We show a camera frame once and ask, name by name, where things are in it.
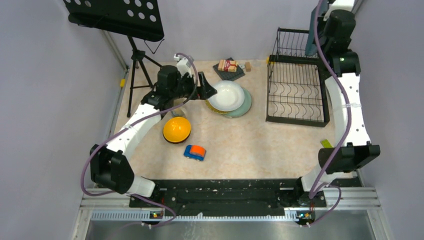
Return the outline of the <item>teal square plate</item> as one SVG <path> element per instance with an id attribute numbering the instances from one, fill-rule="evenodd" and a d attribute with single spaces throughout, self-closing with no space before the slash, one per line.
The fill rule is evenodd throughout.
<path id="1" fill-rule="evenodd" d="M 310 25 L 309 25 L 309 31 L 308 31 L 308 38 L 305 46 L 305 55 L 307 57 L 314 56 L 318 50 L 317 45 L 315 42 L 315 34 L 318 30 L 318 18 L 316 17 L 316 11 L 315 9 L 311 12 L 311 19 L 310 19 Z"/>

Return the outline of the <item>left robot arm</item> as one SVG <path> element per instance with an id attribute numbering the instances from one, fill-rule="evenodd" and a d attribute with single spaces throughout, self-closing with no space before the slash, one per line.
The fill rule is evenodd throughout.
<path id="1" fill-rule="evenodd" d="M 175 100 L 207 100 L 217 92 L 203 72 L 182 73 L 176 66 L 162 66 L 154 90 L 143 97 L 128 122 L 118 133 L 91 148 L 87 163 L 91 180 L 122 195 L 140 195 L 147 206 L 156 206 L 161 198 L 155 190 L 156 184 L 136 176 L 129 159 L 152 127 L 168 112 L 182 107 L 182 104 L 175 105 Z"/>

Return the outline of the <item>blue orange toy car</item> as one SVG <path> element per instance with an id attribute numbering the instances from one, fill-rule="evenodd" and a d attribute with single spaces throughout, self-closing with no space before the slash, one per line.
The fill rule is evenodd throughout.
<path id="1" fill-rule="evenodd" d="M 199 145 L 187 145 L 183 155 L 188 159 L 193 159 L 199 162 L 203 162 L 206 156 L 206 149 Z"/>

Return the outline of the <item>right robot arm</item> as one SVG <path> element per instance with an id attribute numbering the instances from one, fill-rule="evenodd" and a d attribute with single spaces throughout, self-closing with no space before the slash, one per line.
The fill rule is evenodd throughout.
<path id="1" fill-rule="evenodd" d="M 307 206 L 337 174 L 350 173 L 367 165 L 381 154 L 378 144 L 372 144 L 367 133 L 359 93 L 361 65 L 356 52 L 349 48 L 356 26 L 355 15 L 345 9 L 311 13 L 305 54 L 318 54 L 329 76 L 325 88 L 329 93 L 335 123 L 336 146 L 318 152 L 318 164 L 300 178 L 293 200 Z"/>

